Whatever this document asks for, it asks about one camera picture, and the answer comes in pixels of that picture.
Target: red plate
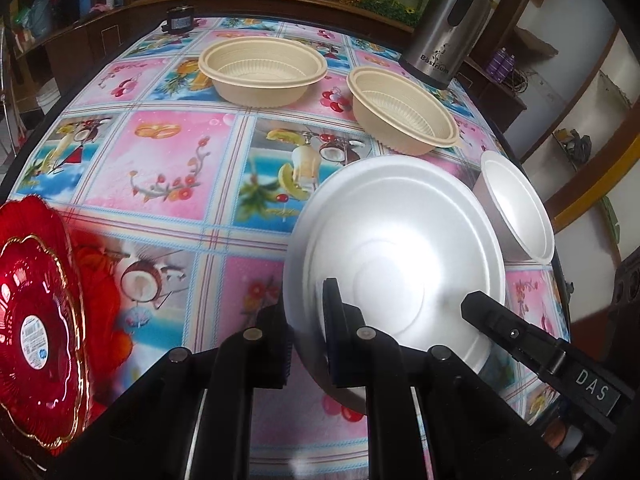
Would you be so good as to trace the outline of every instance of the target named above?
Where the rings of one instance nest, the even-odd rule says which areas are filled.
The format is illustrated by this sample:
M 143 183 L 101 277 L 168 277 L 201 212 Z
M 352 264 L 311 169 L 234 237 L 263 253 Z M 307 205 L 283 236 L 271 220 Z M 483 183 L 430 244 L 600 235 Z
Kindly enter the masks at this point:
M 8 203 L 0 236 L 11 233 L 0 253 L 0 430 L 46 466 L 86 423 L 84 316 L 57 214 L 36 197 Z

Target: black device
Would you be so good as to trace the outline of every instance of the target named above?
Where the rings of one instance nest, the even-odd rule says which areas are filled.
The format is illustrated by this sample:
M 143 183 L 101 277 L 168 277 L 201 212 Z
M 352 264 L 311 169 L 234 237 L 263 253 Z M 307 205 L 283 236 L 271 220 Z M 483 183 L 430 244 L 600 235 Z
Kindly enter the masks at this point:
M 187 5 L 187 0 L 181 6 L 173 7 L 166 12 L 166 24 L 163 32 L 169 34 L 184 34 L 195 27 L 195 8 Z
M 449 348 L 398 345 L 342 302 L 333 278 L 322 300 L 332 381 L 366 387 L 371 480 L 427 478 L 412 386 L 436 480 L 571 478 L 539 432 Z M 631 388 L 482 292 L 465 298 L 462 316 L 611 435 L 583 480 L 628 478 L 640 450 L 640 402 Z M 52 461 L 45 478 L 247 478 L 253 391 L 286 384 L 291 343 L 281 297 L 219 348 L 172 349 Z

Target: pink tablecloth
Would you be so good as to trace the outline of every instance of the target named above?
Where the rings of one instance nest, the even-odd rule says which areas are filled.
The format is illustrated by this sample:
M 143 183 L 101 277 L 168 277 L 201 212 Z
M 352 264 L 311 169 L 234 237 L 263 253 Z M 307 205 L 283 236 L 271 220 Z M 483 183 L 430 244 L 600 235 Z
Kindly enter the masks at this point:
M 299 40 L 326 57 L 329 72 L 289 107 L 232 105 L 197 70 L 197 58 L 211 42 L 245 35 Z M 337 140 L 350 147 L 350 160 L 387 154 L 355 122 L 346 74 L 372 65 L 411 78 L 398 57 L 330 30 L 207 18 L 188 34 L 156 31 L 141 39 L 65 109 L 31 154 L 12 198 L 43 196 L 75 228 L 97 234 L 96 244 L 113 259 L 122 288 L 118 323 L 134 342 L 114 395 L 168 349 L 213 348 L 278 296 L 303 202 L 278 178 L 295 144 L 268 133 L 305 132 L 317 150 Z M 454 115 L 463 142 L 423 158 L 472 187 L 481 153 L 500 145 L 457 82 L 429 90 Z M 323 159 L 319 181 L 340 168 Z M 568 338 L 551 267 L 506 270 L 510 309 Z M 555 396 L 497 349 L 481 375 L 528 421 Z M 284 391 L 256 393 L 251 463 L 257 476 L 366 478 L 366 419 L 327 398 L 294 354 Z

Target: beige bowl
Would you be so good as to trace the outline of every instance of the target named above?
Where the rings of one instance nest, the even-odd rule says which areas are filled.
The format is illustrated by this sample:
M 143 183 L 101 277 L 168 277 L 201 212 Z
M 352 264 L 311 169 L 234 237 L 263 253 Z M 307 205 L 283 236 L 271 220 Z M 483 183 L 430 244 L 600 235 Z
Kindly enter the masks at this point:
M 233 38 L 207 47 L 200 71 L 237 105 L 273 108 L 302 97 L 326 74 L 326 59 L 311 47 L 282 38 Z
M 381 68 L 359 67 L 347 77 L 360 126 L 396 152 L 423 155 L 460 138 L 456 121 L 425 89 Z

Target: styrofoam plate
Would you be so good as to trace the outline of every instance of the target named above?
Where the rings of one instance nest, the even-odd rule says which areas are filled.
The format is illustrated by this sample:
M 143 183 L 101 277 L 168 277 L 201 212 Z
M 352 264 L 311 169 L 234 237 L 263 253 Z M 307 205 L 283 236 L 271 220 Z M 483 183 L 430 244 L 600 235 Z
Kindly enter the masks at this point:
M 390 155 L 342 168 L 313 193 L 289 241 L 283 294 L 296 349 L 328 394 L 364 413 L 364 389 L 337 389 L 327 371 L 321 290 L 331 277 L 343 301 L 401 345 L 443 344 L 474 371 L 484 365 L 490 342 L 460 303 L 475 290 L 504 303 L 502 255 L 476 197 L 434 164 Z

